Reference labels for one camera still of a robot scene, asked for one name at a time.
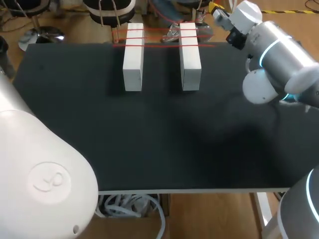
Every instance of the white block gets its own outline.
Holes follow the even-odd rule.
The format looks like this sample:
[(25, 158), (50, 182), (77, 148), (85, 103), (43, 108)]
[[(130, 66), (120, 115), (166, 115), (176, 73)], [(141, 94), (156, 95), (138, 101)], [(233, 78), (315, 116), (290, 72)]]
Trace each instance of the white block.
[(144, 38), (130, 39), (134, 37), (144, 37), (144, 27), (142, 23), (129, 23), (123, 62), (123, 76), (126, 91), (141, 91), (143, 78), (144, 59)]
[(199, 50), (198, 50), (198, 41), (197, 41), (195, 23), (181, 23), (180, 36), (181, 38), (179, 39), (179, 45), (180, 45), (179, 55), (180, 55), (181, 84), (184, 91), (198, 91), (200, 76), (201, 76), (201, 63), (200, 63), (200, 56), (199, 56)]

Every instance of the robot logo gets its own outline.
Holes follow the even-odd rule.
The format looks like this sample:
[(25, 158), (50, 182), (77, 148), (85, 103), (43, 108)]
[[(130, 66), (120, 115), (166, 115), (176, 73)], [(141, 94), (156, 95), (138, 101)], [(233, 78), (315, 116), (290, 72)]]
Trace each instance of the robot logo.
[(30, 171), (27, 187), (32, 197), (41, 203), (60, 203), (71, 191), (71, 178), (60, 164), (43, 162)]
[(53, 175), (53, 177), (51, 177), (50, 180), (47, 179), (43, 179), (44, 182), (47, 183), (47, 187), (46, 188), (41, 188), (40, 186), (38, 187), (37, 185), (33, 185), (37, 190), (42, 191), (44, 193), (50, 192), (53, 187), (58, 187), (60, 185), (63, 184), (63, 175), (60, 172), (57, 172)]

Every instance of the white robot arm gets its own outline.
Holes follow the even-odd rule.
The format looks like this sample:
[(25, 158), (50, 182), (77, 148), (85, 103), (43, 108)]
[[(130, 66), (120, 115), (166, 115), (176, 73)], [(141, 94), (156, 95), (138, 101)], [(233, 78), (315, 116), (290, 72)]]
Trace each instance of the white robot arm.
[[(290, 95), (319, 107), (319, 63), (274, 22), (263, 22), (257, 5), (245, 0), (231, 15), (218, 7), (212, 15), (217, 25), (230, 31), (227, 42), (247, 55), (243, 81), (247, 100), (264, 104)], [(251, 71), (253, 61), (261, 68)]]
[(95, 174), (33, 115), (1, 70), (0, 135), (0, 238), (76, 238), (95, 211)]
[[(292, 98), (319, 108), (319, 63), (275, 23), (262, 22), (255, 4), (245, 0), (231, 15), (218, 7), (212, 14), (217, 25), (230, 31), (228, 43), (247, 55), (243, 93), (248, 101), (265, 104)], [(260, 68), (251, 71), (251, 61)], [(284, 239), (318, 238), (318, 184), (319, 167), (284, 195), (263, 238), (278, 238), (278, 233)]]

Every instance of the chair base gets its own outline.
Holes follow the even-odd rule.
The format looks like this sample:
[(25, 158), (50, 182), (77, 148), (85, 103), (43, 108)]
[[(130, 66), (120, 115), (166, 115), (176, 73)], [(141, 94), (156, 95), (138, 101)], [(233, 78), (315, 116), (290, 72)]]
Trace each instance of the chair base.
[(41, 26), (39, 31), (35, 28), (27, 31), (19, 40), (19, 47), (26, 51), (29, 44), (34, 43), (61, 43), (64, 40), (64, 33), (53, 26)]

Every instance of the black table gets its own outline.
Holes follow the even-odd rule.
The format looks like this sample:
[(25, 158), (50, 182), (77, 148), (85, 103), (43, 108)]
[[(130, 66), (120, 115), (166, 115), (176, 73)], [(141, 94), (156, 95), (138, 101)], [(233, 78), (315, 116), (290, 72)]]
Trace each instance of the black table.
[(28, 47), (14, 86), (92, 165), (100, 191), (267, 191), (318, 163), (319, 111), (249, 103), (245, 55), (200, 48), (198, 92), (183, 92), (178, 48), (145, 48), (142, 92), (125, 92), (124, 48)]

